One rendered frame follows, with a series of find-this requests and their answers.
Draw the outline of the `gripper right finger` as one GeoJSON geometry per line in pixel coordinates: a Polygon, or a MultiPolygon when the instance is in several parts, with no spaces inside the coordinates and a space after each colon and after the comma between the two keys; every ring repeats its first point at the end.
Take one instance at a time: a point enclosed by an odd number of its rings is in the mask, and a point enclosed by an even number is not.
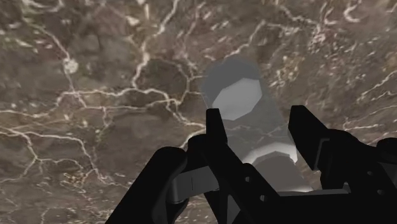
{"type": "Polygon", "coordinates": [[[375,146],[351,133],[329,129],[305,106],[290,109],[288,134],[313,171],[320,171],[324,190],[349,185],[353,195],[397,199],[397,138],[375,146]]]}

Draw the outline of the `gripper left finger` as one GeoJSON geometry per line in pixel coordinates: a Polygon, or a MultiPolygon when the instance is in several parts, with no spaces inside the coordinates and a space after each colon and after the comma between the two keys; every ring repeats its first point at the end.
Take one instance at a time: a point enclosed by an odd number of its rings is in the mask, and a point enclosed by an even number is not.
{"type": "Polygon", "coordinates": [[[269,224],[281,198],[230,149],[218,109],[206,111],[206,132],[188,149],[157,150],[106,224],[175,224],[191,197],[204,194],[218,224],[269,224]]]}

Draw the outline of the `clear grey glass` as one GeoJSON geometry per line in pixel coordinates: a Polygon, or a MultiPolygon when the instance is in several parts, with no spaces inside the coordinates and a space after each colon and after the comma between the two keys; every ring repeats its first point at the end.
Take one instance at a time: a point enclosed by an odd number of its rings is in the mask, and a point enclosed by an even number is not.
{"type": "Polygon", "coordinates": [[[251,164],[277,192],[310,192],[296,163],[298,152],[288,125],[258,66],[237,56],[205,70],[201,91],[208,108],[217,108],[238,158],[251,164]]]}

